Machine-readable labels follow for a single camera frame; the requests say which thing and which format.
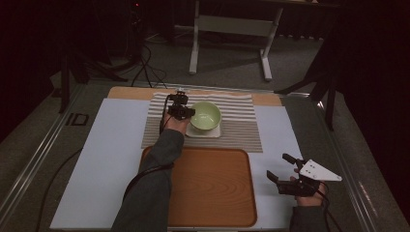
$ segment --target striped placemat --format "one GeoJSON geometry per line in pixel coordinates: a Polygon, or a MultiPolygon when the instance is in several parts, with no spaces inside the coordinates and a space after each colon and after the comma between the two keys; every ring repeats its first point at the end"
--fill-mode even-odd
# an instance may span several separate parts
{"type": "MultiPolygon", "coordinates": [[[[141,148],[154,145],[160,135],[160,120],[162,116],[165,93],[155,93],[150,101],[147,124],[141,148]]],[[[188,95],[188,107],[196,102],[207,101],[216,104],[222,114],[221,136],[214,137],[186,137],[185,146],[237,148],[248,153],[262,153],[259,130],[253,109],[251,95],[188,95]]]]}

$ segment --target green bowl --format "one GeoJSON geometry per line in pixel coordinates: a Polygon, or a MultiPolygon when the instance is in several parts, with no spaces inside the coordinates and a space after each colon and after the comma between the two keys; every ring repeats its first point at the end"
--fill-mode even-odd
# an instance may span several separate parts
{"type": "Polygon", "coordinates": [[[208,131],[220,124],[222,115],[220,109],[209,101],[200,101],[192,105],[195,115],[190,118],[190,123],[197,129],[208,131]]]}

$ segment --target sleeve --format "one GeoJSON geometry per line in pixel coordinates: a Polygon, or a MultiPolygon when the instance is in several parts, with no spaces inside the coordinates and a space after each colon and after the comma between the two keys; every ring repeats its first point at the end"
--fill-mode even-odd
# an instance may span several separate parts
{"type": "MultiPolygon", "coordinates": [[[[157,143],[140,165],[140,171],[167,165],[181,156],[184,136],[176,130],[164,130],[157,143]]],[[[168,224],[171,170],[162,170],[142,177],[131,188],[111,231],[166,231],[168,224]]]]}
{"type": "Polygon", "coordinates": [[[322,207],[294,207],[290,232],[328,232],[322,207]]]}

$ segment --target wooden tray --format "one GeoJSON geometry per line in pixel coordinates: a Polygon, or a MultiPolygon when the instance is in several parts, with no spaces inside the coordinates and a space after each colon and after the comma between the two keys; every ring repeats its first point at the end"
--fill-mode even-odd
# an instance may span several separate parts
{"type": "MultiPolygon", "coordinates": [[[[151,147],[144,149],[144,158],[151,147]]],[[[256,206],[248,154],[240,149],[185,147],[175,161],[168,225],[250,227],[256,206]]]]}

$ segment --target white table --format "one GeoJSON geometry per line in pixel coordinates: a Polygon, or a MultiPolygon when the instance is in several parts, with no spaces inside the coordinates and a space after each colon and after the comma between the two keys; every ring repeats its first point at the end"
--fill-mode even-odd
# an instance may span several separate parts
{"type": "MultiPolygon", "coordinates": [[[[148,107],[147,100],[103,101],[50,228],[110,228],[124,190],[137,172],[148,107]]],[[[264,151],[249,153],[257,222],[251,228],[218,230],[287,228],[295,205],[293,196],[279,195],[275,184],[266,177],[266,170],[271,170],[281,180],[288,180],[294,175],[293,166],[281,155],[302,157],[286,110],[269,105],[256,105],[254,109],[264,151]]]]}

